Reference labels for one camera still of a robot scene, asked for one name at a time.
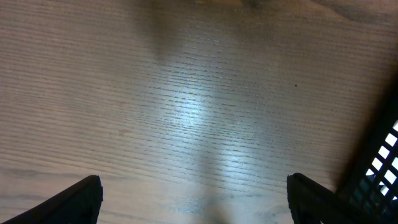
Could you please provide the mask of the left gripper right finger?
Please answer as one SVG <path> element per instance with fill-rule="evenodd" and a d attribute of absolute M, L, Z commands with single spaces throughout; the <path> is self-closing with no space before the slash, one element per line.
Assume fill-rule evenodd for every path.
<path fill-rule="evenodd" d="M 295 224 L 366 224 L 370 216 L 301 173 L 287 177 L 287 201 Z"/>

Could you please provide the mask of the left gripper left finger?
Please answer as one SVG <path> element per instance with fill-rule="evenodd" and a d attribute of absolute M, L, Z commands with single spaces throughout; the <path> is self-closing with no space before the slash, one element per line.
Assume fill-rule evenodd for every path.
<path fill-rule="evenodd" d="M 96 224 L 102 202 L 101 179 L 89 175 L 4 224 Z"/>

